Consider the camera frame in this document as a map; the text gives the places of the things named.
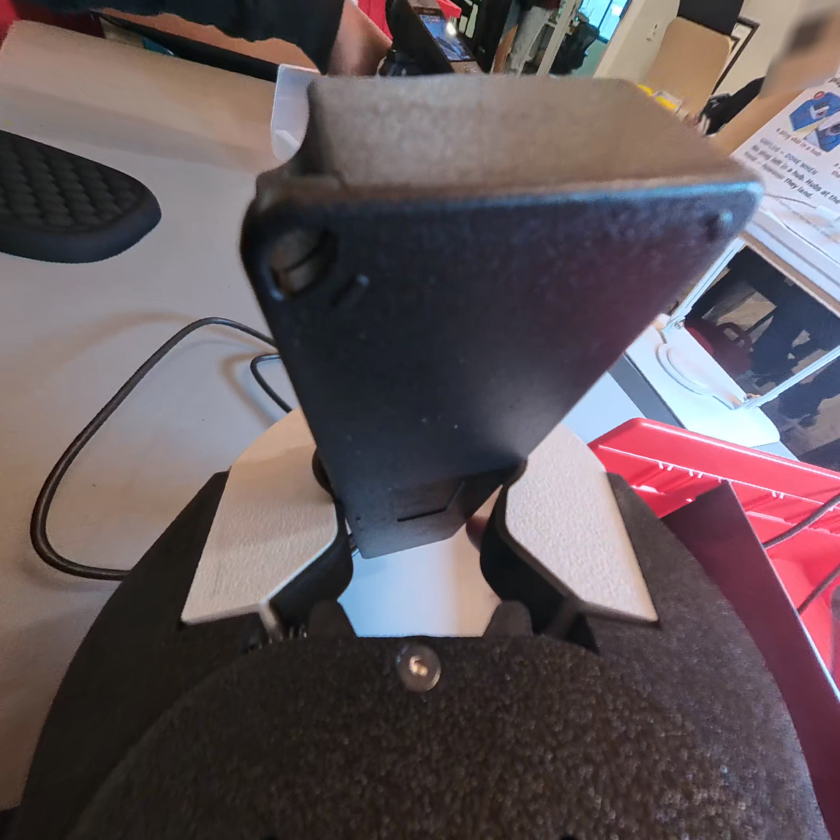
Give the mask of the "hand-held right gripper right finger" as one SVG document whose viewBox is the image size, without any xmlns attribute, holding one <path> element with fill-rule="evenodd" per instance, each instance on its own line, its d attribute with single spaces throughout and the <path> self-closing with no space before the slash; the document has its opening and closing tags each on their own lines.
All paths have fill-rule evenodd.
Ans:
<svg viewBox="0 0 840 840">
<path fill-rule="evenodd" d="M 576 634 L 589 618 L 658 622 L 610 476 L 562 423 L 500 489 L 480 569 L 501 601 L 527 609 L 536 634 Z"/>
</svg>

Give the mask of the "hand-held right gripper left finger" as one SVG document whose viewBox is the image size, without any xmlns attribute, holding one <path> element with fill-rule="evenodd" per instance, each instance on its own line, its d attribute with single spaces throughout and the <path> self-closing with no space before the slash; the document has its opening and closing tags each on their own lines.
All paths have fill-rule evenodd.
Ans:
<svg viewBox="0 0 840 840">
<path fill-rule="evenodd" d="M 341 505 L 316 478 L 301 409 L 274 423 L 227 474 L 190 589 L 185 625 L 256 615 L 270 634 L 300 631 L 352 579 Z"/>
</svg>

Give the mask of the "red plastic bin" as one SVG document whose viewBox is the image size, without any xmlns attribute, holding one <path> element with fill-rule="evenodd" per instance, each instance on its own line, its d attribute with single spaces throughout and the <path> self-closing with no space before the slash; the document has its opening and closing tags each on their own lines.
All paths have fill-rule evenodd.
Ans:
<svg viewBox="0 0 840 840">
<path fill-rule="evenodd" d="M 590 447 L 660 520 L 722 482 L 731 483 L 838 689 L 836 471 L 638 418 Z M 839 718 L 838 729 L 793 723 L 826 827 L 838 838 Z"/>
</svg>

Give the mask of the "black multi-port usb hub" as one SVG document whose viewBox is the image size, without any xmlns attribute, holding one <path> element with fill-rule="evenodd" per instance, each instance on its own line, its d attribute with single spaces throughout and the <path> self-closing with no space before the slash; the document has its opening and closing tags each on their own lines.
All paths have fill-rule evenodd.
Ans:
<svg viewBox="0 0 840 840">
<path fill-rule="evenodd" d="M 616 79 L 316 77 L 240 237 L 366 559 L 446 540 L 755 214 Z"/>
</svg>

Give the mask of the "person's left hand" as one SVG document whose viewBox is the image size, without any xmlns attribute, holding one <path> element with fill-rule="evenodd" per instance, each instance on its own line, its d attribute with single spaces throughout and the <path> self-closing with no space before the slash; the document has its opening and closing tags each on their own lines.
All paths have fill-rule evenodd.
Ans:
<svg viewBox="0 0 840 840">
<path fill-rule="evenodd" d="M 328 74 L 373 77 L 392 47 L 391 40 L 356 3 L 344 2 L 332 45 Z"/>
</svg>

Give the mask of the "black bin divider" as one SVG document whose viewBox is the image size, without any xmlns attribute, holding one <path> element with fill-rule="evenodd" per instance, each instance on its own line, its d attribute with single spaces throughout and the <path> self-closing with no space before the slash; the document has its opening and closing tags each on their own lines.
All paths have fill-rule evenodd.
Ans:
<svg viewBox="0 0 840 840">
<path fill-rule="evenodd" d="M 794 723 L 838 729 L 838 689 L 761 547 L 732 484 L 662 517 L 740 616 Z"/>
</svg>

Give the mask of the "instruction sheet on stand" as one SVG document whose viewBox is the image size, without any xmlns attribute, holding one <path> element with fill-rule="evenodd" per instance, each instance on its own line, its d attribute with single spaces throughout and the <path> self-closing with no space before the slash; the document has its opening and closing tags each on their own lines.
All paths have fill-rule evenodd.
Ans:
<svg viewBox="0 0 840 840">
<path fill-rule="evenodd" d="M 838 70 L 829 76 L 838 74 Z M 764 93 L 718 132 L 711 143 L 724 154 L 734 150 L 756 129 L 805 89 Z M 690 330 L 690 311 L 721 280 L 732 260 L 748 249 L 778 270 L 794 289 L 813 300 L 821 312 L 838 317 L 838 220 L 829 222 L 810 211 L 772 207 L 763 199 L 759 209 L 720 257 L 689 290 L 671 314 L 661 314 L 626 351 L 626 357 L 655 390 L 675 419 L 690 431 L 746 446 L 772 445 L 780 434 L 763 407 L 810 375 L 838 360 L 838 343 L 804 369 L 786 375 L 764 394 L 740 386 L 711 350 Z"/>
</svg>

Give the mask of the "cardboard sheet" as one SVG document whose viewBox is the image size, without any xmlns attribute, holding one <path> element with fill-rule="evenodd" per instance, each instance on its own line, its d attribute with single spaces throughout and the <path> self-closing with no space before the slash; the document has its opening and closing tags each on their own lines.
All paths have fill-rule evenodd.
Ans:
<svg viewBox="0 0 840 840">
<path fill-rule="evenodd" d="M 728 63 L 731 43 L 729 35 L 677 16 L 667 26 L 641 84 L 668 94 L 688 114 L 697 115 Z"/>
</svg>

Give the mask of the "black textured pad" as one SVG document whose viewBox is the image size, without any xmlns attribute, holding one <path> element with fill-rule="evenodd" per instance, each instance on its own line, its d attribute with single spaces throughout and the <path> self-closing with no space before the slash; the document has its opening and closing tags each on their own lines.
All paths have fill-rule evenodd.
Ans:
<svg viewBox="0 0 840 840">
<path fill-rule="evenodd" d="M 79 265 L 118 256 L 161 221 L 143 183 L 105 164 L 1 132 L 1 252 Z"/>
</svg>

